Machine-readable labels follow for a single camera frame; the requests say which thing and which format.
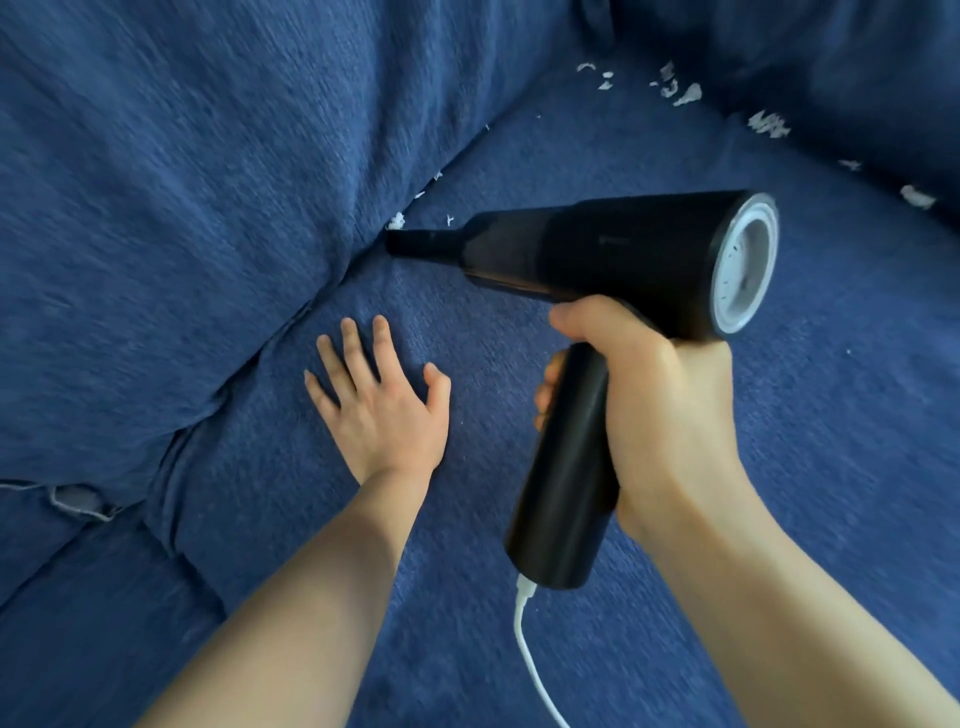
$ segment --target blue sofa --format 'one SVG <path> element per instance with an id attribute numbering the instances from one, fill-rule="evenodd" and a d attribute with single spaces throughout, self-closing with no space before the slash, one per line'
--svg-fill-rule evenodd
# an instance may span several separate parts
<path id="1" fill-rule="evenodd" d="M 452 428 L 351 724 L 549 725 L 500 543 L 564 342 L 379 232 L 730 187 L 783 226 L 733 342 L 747 469 L 960 695 L 960 13 L 783 5 L 0 8 L 0 721 L 131 724 L 343 506 L 300 372 L 384 313 Z M 740 724 L 616 528 L 533 606 L 571 725 Z"/>

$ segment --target right hand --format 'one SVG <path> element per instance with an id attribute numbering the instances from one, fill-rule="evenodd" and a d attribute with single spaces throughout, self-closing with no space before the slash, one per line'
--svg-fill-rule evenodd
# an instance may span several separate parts
<path id="1" fill-rule="evenodd" d="M 731 525 L 765 512 L 737 452 L 725 342 L 670 342 L 602 296 L 555 306 L 550 323 L 607 359 L 607 436 L 621 487 L 616 513 L 631 538 L 649 552 L 691 517 Z M 535 395 L 538 428 L 565 354 L 554 356 Z"/>

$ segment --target hair dryer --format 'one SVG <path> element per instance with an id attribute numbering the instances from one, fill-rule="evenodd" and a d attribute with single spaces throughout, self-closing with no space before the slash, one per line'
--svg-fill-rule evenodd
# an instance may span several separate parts
<path id="1" fill-rule="evenodd" d="M 484 212 L 458 230 L 388 231 L 387 250 L 523 296 L 610 296 L 668 338 L 703 341 L 753 318 L 779 233 L 773 199 L 737 190 Z M 507 532 L 516 568 L 544 587 L 587 581 L 616 505 L 607 379 L 593 347 L 570 348 Z"/>

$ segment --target white debris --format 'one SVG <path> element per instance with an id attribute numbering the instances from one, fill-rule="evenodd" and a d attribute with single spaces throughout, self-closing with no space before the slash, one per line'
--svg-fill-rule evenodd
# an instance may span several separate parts
<path id="1" fill-rule="evenodd" d="M 680 86 L 677 84 L 677 79 L 673 79 L 669 86 L 660 89 L 660 96 L 662 96 L 664 99 L 669 99 L 679 90 Z"/>
<path id="2" fill-rule="evenodd" d="M 689 104 L 691 101 L 700 101 L 704 97 L 704 92 L 700 88 L 700 84 L 690 84 L 690 87 L 684 91 L 684 95 L 673 102 L 675 107 L 681 107 L 684 104 Z"/>
<path id="3" fill-rule="evenodd" d="M 790 127 L 784 122 L 778 113 L 763 115 L 767 109 L 761 109 L 747 120 L 747 126 L 756 133 L 768 133 L 771 139 L 779 139 L 781 136 L 787 136 L 790 133 Z"/>
<path id="4" fill-rule="evenodd" d="M 937 201 L 937 198 L 923 194 L 912 184 L 905 184 L 901 187 L 900 196 L 913 207 L 919 207 L 920 209 L 930 209 Z"/>

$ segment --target white power cord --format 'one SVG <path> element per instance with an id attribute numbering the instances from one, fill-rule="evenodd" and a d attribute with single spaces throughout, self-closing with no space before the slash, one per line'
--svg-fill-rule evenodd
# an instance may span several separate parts
<path id="1" fill-rule="evenodd" d="M 550 695 L 540 681 L 540 676 L 537 675 L 537 666 L 534 665 L 534 658 L 530 654 L 530 648 L 527 647 L 527 641 L 523 639 L 523 608 L 527 605 L 527 599 L 533 596 L 536 590 L 537 585 L 523 574 L 516 580 L 516 611 L 514 612 L 516 643 L 520 647 L 520 654 L 523 655 L 523 662 L 526 663 L 527 669 L 530 671 L 530 677 L 534 679 L 534 685 L 540 694 L 540 699 L 543 700 L 543 705 L 546 706 L 547 711 L 557 721 L 560 728 L 570 728 L 569 723 L 560 715 L 560 711 L 557 710 L 557 706 L 553 704 L 553 700 L 550 699 Z"/>

